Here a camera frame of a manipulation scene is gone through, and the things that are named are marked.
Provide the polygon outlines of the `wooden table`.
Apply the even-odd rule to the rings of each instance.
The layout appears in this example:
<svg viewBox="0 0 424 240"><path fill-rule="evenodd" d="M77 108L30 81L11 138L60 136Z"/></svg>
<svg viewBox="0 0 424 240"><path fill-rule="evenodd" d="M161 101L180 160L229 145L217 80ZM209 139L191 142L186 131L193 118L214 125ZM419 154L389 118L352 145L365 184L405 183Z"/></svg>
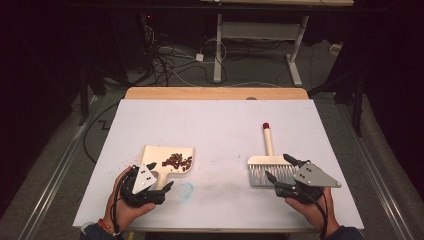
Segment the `wooden table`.
<svg viewBox="0 0 424 240"><path fill-rule="evenodd" d="M125 99L153 100L307 100L301 88L131 87Z"/></svg>

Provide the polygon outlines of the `white metal desk frame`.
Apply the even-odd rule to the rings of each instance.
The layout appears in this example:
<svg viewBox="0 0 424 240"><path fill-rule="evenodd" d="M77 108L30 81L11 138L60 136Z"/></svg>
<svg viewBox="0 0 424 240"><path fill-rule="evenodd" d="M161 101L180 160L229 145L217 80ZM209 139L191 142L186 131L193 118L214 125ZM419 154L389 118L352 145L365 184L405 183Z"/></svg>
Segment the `white metal desk frame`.
<svg viewBox="0 0 424 240"><path fill-rule="evenodd" d="M265 7L305 7L312 9L313 7L324 7L325 9L338 9L343 7L352 7L354 0L201 0L202 2L212 2L217 7L229 7L231 4L235 6L259 5ZM285 56L286 65L291 79L295 87L303 85L299 75L296 58L303 40L309 14L303 15L299 23L260 23L255 20L223 20L223 14L217 14L216 23L216 51L214 58L214 83L222 83L224 60L223 53L227 52L222 39L253 39L253 40L278 40L293 41L294 46L290 54Z"/></svg>

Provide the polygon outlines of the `pile of dark red bits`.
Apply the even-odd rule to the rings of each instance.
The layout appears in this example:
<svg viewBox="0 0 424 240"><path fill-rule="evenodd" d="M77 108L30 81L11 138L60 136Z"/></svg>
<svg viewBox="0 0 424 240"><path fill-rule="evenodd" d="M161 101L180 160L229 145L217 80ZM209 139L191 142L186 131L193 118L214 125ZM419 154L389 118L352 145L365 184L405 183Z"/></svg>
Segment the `pile of dark red bits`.
<svg viewBox="0 0 424 240"><path fill-rule="evenodd" d="M189 156L184 158L180 153L173 153L162 162L163 167L171 166L175 170L182 170L183 172L188 171L193 162L193 157Z"/></svg>

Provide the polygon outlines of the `cream brush with red-tipped handle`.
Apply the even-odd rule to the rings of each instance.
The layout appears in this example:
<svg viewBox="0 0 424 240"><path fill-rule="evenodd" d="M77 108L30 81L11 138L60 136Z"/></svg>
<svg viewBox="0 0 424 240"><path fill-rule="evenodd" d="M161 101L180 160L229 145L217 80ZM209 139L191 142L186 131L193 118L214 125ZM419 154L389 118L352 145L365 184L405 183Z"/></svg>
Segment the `cream brush with red-tipped handle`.
<svg viewBox="0 0 424 240"><path fill-rule="evenodd" d="M287 162L282 155L275 155L270 125L263 124L263 135L266 149L265 156L252 156L248 159L249 183L252 187L272 187L266 175L269 172L278 182L294 184L293 174L296 168Z"/></svg>

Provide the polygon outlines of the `person's right hand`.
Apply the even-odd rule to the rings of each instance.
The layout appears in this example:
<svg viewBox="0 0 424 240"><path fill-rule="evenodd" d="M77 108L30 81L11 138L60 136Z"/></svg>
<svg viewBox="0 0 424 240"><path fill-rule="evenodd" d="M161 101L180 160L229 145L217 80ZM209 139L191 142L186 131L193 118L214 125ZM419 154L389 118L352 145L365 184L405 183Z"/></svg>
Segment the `person's right hand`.
<svg viewBox="0 0 424 240"><path fill-rule="evenodd" d="M333 198L329 187L324 188L323 195L318 199L319 207L315 204L305 205L292 198L286 198L285 202L302 214L306 221L319 233L326 229L325 237L340 227L335 217Z"/></svg>

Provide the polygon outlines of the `white table cover sheet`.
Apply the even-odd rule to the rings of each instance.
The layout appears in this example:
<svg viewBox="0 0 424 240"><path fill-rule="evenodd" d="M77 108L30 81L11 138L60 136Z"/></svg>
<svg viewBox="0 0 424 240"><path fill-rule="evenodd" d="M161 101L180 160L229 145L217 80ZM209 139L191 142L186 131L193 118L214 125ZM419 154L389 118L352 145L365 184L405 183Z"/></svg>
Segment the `white table cover sheet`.
<svg viewBox="0 0 424 240"><path fill-rule="evenodd" d="M115 178L146 145L191 147L193 165L170 177L165 202L132 224L141 231L307 232L302 215L269 188L249 184L247 161L265 152L269 124L276 154L309 159L345 179L311 100L123 100L74 219L103 216Z"/></svg>

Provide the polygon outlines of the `cream plastic dustpan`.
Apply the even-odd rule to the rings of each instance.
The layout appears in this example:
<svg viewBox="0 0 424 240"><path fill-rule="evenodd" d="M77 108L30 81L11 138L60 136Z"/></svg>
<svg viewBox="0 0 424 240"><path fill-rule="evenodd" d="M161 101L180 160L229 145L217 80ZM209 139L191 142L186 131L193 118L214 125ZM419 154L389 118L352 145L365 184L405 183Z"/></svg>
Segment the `cream plastic dustpan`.
<svg viewBox="0 0 424 240"><path fill-rule="evenodd" d="M162 162L170 157L173 153L180 153L184 158L189 156L193 157L192 166L188 171L175 170L171 166L163 167ZM157 163L156 167L152 170L156 174L155 189L160 190L167 184L169 175L179 175L188 173L194 165L194 149L185 147L165 147L165 146L151 146L146 145L141 154L140 161L143 164Z"/></svg>

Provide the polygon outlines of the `person's left hand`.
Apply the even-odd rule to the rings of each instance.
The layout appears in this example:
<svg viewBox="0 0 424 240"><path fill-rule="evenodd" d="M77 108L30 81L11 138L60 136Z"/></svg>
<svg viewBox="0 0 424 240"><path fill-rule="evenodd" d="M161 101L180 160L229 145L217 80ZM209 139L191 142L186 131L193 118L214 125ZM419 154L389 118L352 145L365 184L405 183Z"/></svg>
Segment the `person's left hand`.
<svg viewBox="0 0 424 240"><path fill-rule="evenodd" d="M119 195L118 183L120 182L121 178L130 170L131 167L128 166L116 178L112 193L110 194L107 201L105 214L101 221L101 227L112 235L115 233L114 224L117 224L121 231L126 230L135 219L149 213L156 207L155 204L148 203L142 207L133 208L128 206L122 200L114 201L115 196Z"/></svg>

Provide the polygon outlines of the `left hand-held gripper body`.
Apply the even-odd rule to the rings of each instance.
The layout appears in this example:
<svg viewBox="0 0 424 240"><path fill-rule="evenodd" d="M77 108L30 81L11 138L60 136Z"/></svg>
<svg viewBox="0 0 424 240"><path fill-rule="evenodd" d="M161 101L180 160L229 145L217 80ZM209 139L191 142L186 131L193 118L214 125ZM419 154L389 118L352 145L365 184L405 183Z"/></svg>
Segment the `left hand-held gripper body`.
<svg viewBox="0 0 424 240"><path fill-rule="evenodd" d="M161 190L150 190L157 181L152 170L145 164L133 165L124 175L120 196L128 206L139 208L147 203L160 205L165 201L165 194Z"/></svg>

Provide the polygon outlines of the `metal floor rail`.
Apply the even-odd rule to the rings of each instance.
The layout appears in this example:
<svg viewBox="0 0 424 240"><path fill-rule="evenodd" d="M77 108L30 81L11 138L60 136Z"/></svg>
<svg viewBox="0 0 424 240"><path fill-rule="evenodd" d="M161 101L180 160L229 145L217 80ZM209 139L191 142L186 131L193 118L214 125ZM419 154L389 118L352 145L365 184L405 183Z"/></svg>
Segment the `metal floor rail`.
<svg viewBox="0 0 424 240"><path fill-rule="evenodd" d="M396 202L394 195L389 191L388 185L384 182L377 165L374 163L371 153L365 145L365 142L357 135L351 125L351 117L348 109L345 106L339 105L338 111L361 152L361 162L364 166L364 171L368 175L371 185L379 198L380 204L382 205L398 240L413 240L413 235L400 211L399 204Z"/></svg>
<svg viewBox="0 0 424 240"><path fill-rule="evenodd" d="M74 152L78 149L80 138L85 132L92 113L98 110L103 98L92 96L88 102L88 115L83 118L82 111L73 111L57 128L40 158L30 171L29 183L39 196L31 214L21 231L18 240L34 240L48 213L54 198L60 189L71 165Z"/></svg>

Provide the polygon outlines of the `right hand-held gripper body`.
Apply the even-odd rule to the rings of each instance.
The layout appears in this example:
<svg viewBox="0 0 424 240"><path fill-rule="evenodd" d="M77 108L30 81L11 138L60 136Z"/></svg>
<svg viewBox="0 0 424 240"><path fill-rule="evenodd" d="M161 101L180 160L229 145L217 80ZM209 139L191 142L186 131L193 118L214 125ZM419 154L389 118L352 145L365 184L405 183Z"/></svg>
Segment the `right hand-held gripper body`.
<svg viewBox="0 0 424 240"><path fill-rule="evenodd" d="M325 187L340 188L342 184L325 173L317 165L306 161L289 176L288 182L274 181L278 197L293 198L302 204L313 204L322 195Z"/></svg>

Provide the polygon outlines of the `black metal stand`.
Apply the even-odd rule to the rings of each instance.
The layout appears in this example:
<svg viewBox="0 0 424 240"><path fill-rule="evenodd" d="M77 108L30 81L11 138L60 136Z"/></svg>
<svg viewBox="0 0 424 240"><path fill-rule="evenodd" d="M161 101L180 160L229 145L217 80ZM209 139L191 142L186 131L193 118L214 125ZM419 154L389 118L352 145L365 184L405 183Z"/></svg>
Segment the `black metal stand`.
<svg viewBox="0 0 424 240"><path fill-rule="evenodd" d="M364 93L364 79L362 70L349 70L332 81L327 81L307 92L312 97L321 92L333 92L336 104L352 103L352 127L358 137L361 132L361 115Z"/></svg>

